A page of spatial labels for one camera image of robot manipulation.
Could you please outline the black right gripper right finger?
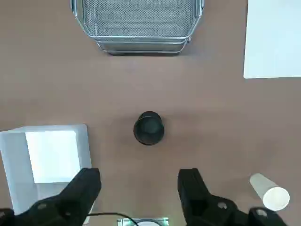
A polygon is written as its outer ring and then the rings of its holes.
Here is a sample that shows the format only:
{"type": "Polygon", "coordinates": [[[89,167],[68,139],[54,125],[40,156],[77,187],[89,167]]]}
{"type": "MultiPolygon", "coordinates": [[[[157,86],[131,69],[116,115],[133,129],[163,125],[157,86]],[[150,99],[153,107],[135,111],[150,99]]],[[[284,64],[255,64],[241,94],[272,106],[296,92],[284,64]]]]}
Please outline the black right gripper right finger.
{"type": "Polygon", "coordinates": [[[180,169],[177,188],[188,226],[286,226],[272,210],[252,207],[245,213],[232,200],[211,194],[197,168],[180,169]]]}

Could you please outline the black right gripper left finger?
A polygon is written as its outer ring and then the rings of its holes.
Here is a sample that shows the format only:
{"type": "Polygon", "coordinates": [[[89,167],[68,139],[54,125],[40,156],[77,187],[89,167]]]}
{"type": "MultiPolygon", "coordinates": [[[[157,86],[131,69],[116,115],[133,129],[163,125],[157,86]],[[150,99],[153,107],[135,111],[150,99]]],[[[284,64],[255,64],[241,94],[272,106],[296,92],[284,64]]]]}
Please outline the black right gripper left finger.
{"type": "Polygon", "coordinates": [[[81,226],[101,190],[98,168],[82,168],[59,193],[35,202],[16,215],[12,209],[0,210],[2,226],[81,226]]]}

